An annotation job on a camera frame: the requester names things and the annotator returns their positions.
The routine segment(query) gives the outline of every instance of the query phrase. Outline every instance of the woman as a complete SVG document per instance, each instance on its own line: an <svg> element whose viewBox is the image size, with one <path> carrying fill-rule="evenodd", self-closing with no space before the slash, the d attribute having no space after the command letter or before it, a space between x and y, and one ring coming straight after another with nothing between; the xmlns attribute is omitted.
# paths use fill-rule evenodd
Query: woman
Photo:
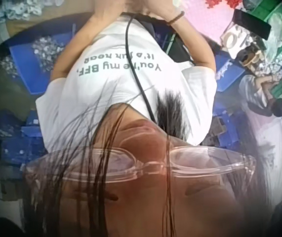
<svg viewBox="0 0 282 237"><path fill-rule="evenodd" d="M267 221L260 163L253 175L251 157L194 147L212 119L210 47L172 0L143 2L196 65L181 71L139 22L119 18L124 0L96 1L37 100L49 154L27 168L31 236L228 237Z"/></svg>

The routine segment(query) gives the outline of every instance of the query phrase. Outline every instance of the hand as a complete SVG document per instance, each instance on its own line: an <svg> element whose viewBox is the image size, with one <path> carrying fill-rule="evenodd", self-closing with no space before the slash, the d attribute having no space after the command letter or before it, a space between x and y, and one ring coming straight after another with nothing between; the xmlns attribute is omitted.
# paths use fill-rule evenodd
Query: hand
<svg viewBox="0 0 282 237"><path fill-rule="evenodd" d="M172 0L142 0L144 5L155 15L162 17L165 21L173 20L179 12L173 5Z"/></svg>
<svg viewBox="0 0 282 237"><path fill-rule="evenodd" d="M107 23L114 22L124 11L126 0L94 0L94 16Z"/></svg>

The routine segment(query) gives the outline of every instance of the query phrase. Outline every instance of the black hair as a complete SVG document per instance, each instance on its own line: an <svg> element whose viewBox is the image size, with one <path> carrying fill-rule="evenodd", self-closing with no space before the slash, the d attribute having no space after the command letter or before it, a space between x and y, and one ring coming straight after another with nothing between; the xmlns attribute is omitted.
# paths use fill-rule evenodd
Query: black hair
<svg viewBox="0 0 282 237"><path fill-rule="evenodd" d="M271 106L271 112L276 117L282 117L282 99L277 99Z"/></svg>
<svg viewBox="0 0 282 237"><path fill-rule="evenodd" d="M182 118L182 99L180 95L173 95L172 93L166 93L164 98L158 98L158 124L169 136L175 136L179 139L186 139L188 130L185 121ZM98 102L94 107L87 109L95 111L98 106ZM116 113L116 111L109 110L105 113L104 117L108 113ZM90 237L108 237L106 216L105 216L105 181L106 171L109 161L109 149L112 147L113 140L116 136L119 124L121 123L124 112L116 114L117 120L113 127L108 128L102 136L106 138L105 144L103 144L103 154L101 156L99 164L92 164L91 151L86 152L86 149L82 147L91 148L94 144L96 132L103 124L102 119L98 124L90 123L86 129L86 136L83 139L75 143L75 135L79 130L81 124L85 120L85 113L74 121L76 131L71 136L70 141L65 143L65 149L57 152L56 154L49 154L51 163L46 166L39 165L37 173L32 177L26 174L26 197L24 198L24 228L27 236L29 237L59 237L60 233L60 202L62 197L63 177L66 175L67 168L70 166L72 160L78 156L80 151L81 155L81 167L80 171L84 167L88 168L88 175L86 178L80 177L78 181L78 190L84 191L89 215L89 235ZM97 128L93 136L90 137L90 131L93 128ZM263 236L265 233L265 227L268 225L271 216L271 203L266 193L267 183L264 164L256 153L256 144L254 143L254 137L250 134L250 127L248 126L247 119L245 123L240 124L240 140L241 151L246 155L252 155L257 159L257 167L254 173L252 181L248 184L246 190L242 190L241 186L244 182L244 174L228 175L228 180L232 187L232 190L241 203L245 214L245 226L242 228L244 236ZM59 146L63 145L63 141L57 142ZM92 166L97 165L97 170L94 171L94 178L91 177ZM33 183L32 180L38 179L38 183ZM175 237L176 230L174 226L174 215L171 204L171 191L170 191L170 173L167 172L167 193L165 208L163 210L163 230L162 236ZM81 205L80 197L77 198L77 233L73 233L73 236L82 236L81 227Z"/></svg>

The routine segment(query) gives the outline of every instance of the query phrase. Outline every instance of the white shirt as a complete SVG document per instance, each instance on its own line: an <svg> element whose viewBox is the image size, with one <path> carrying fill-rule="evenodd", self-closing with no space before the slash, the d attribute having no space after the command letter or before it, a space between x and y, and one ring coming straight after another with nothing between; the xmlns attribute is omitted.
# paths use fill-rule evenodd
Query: white shirt
<svg viewBox="0 0 282 237"><path fill-rule="evenodd" d="M65 146L74 131L73 144L80 142L88 127L93 125L89 132L91 137L104 113L116 103L127 103L150 119L125 55L128 19L121 17L98 35L67 78L51 82L46 93L37 99L40 127L49 152L62 149L61 144ZM180 93L184 103L183 118L190 130L187 142L198 145L211 124L215 72L192 65L181 70L183 65L166 55L135 20L129 29L129 51L154 115L158 95L163 99L166 91Z"/></svg>
<svg viewBox="0 0 282 237"><path fill-rule="evenodd" d="M256 88L255 79L256 77L252 75L244 76L240 82L239 92L245 101L251 102L261 109L265 109L268 103L267 98L262 87L260 89Z"/></svg>

